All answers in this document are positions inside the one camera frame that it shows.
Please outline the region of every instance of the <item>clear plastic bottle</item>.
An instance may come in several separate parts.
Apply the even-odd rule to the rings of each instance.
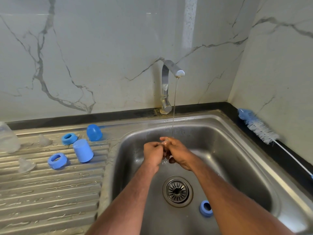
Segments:
[[[19,150],[20,147],[21,143],[18,136],[5,122],[0,121],[0,152],[13,153]]]

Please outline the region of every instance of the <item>white bristles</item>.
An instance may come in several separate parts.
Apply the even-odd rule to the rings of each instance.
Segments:
[[[261,120],[255,119],[248,124],[248,128],[253,131],[266,144],[273,142],[279,138],[278,134],[274,133]]]

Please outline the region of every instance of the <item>sink basin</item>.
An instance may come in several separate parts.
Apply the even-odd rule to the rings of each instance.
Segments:
[[[176,120],[173,136],[224,180],[278,217],[294,232],[312,231],[308,219],[312,216],[311,201],[303,197],[301,201],[307,199],[306,205],[301,204],[299,194],[295,196],[288,191],[294,185],[287,178],[283,183],[280,181],[281,177],[277,174],[277,171],[282,174],[280,169],[247,140],[232,122],[216,114],[178,117]],[[159,141],[160,136],[169,135],[171,125],[156,121],[145,129],[123,137],[114,164],[112,200],[143,162],[143,144]],[[187,187],[188,192],[178,193],[176,201],[173,201],[175,193],[166,193],[171,182],[174,183],[170,192],[173,192],[174,187],[181,189],[181,185],[182,188]],[[220,234],[214,216],[205,218],[199,212],[203,200],[206,200],[206,196],[192,172],[178,164],[163,161],[149,189],[141,234]]]

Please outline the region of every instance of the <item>white brush handle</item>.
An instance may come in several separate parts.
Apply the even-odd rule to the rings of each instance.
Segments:
[[[278,146],[280,146],[286,153],[288,153],[289,154],[289,156],[291,156],[304,170],[306,170],[306,172],[308,173],[308,174],[310,174],[311,175],[311,177],[313,178],[313,175],[312,175],[312,173],[310,173],[310,171],[308,170],[308,169],[306,169],[306,167],[305,166],[303,166],[302,164],[301,164],[301,162],[299,162],[290,152],[288,152],[283,146],[281,146],[276,140],[273,140],[273,142],[275,142]]]

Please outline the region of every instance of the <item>black countertop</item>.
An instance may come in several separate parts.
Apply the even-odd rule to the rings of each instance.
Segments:
[[[214,102],[195,105],[176,106],[176,114],[200,112],[207,110],[221,110],[226,114],[252,141],[254,141],[269,157],[280,165],[298,184],[300,184],[309,194],[313,196],[313,180],[310,175],[298,165],[283,149],[276,144],[265,144],[258,136],[248,129],[244,121],[238,117],[237,108],[228,102]],[[56,118],[34,119],[25,121],[9,122],[8,126],[12,130],[57,127],[77,124],[88,124],[102,121],[115,121],[123,119],[134,119],[142,117],[159,116],[158,108],[125,110],[109,113],[86,114],[77,116],[64,116]],[[282,142],[279,143],[285,147],[295,158],[299,160],[309,171],[313,172],[313,166],[293,152]]]

